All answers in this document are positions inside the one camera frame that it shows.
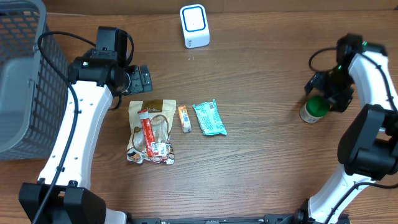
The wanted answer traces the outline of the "green lidded jar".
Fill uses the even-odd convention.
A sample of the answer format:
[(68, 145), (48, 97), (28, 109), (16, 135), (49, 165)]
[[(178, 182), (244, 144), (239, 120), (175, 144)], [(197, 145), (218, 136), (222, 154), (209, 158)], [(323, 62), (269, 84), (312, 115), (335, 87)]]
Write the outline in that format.
[(316, 123), (330, 109), (329, 103), (320, 95), (311, 97), (300, 109), (299, 115), (307, 123)]

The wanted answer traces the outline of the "red stick packet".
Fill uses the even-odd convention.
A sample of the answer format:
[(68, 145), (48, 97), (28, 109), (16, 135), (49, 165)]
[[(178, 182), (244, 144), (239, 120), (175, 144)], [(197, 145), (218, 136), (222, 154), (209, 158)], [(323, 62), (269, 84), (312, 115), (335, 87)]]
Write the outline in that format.
[(138, 111), (137, 114), (139, 115), (139, 119), (141, 121), (147, 154), (149, 157), (152, 157), (155, 155), (155, 152), (153, 151), (152, 148), (152, 144), (155, 143), (155, 138), (153, 135), (152, 125), (149, 118), (149, 112), (147, 109), (143, 109)]

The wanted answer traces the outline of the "brown white snack pouch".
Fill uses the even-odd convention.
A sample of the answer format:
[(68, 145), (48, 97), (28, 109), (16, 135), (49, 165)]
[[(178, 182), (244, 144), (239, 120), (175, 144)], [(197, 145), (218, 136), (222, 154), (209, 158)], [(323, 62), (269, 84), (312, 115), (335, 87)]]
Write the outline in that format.
[[(129, 103), (129, 124), (131, 137), (127, 145), (128, 161), (138, 164), (151, 161), (157, 164), (172, 165), (175, 154), (170, 143), (175, 100), (131, 101)], [(147, 144), (144, 121), (150, 122), (154, 141)]]

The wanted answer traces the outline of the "small orange snack packet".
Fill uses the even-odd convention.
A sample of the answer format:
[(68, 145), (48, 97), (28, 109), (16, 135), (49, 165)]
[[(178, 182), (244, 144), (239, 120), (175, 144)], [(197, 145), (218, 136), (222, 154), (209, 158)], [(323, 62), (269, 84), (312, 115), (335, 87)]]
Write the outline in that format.
[(190, 122), (190, 118), (188, 116), (188, 111), (186, 106), (178, 107), (178, 114), (180, 117), (182, 131), (184, 133), (190, 133), (192, 131), (192, 125)]

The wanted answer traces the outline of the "teal orange snack pack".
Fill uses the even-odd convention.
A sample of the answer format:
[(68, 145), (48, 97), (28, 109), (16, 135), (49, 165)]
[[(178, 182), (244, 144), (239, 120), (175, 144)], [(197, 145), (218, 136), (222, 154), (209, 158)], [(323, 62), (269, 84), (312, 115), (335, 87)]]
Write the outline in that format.
[(228, 133), (221, 120), (216, 100), (202, 102), (193, 105), (193, 109), (197, 115), (198, 123), (205, 136), (224, 135)]

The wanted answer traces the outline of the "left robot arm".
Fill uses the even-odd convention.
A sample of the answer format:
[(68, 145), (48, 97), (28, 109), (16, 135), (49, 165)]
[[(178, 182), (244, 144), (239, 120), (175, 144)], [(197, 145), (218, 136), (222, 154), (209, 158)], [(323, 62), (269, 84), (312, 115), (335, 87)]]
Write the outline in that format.
[(112, 100), (152, 90), (147, 65), (122, 67), (113, 59), (77, 57), (68, 69), (68, 105), (51, 155), (19, 202), (32, 223), (132, 223), (90, 191), (99, 131)]

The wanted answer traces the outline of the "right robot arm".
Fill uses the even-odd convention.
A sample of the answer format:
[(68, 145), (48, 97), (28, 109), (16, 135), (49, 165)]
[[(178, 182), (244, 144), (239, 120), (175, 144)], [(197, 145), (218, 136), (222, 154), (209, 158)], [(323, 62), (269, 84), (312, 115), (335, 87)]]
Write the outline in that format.
[(300, 117), (315, 123), (327, 112), (344, 112), (358, 93), (361, 111), (338, 144), (338, 167), (318, 193), (286, 223), (348, 223), (343, 210), (366, 187), (397, 173), (397, 92), (388, 71), (385, 46), (347, 34), (337, 41), (336, 66), (315, 70), (305, 85), (311, 97)]

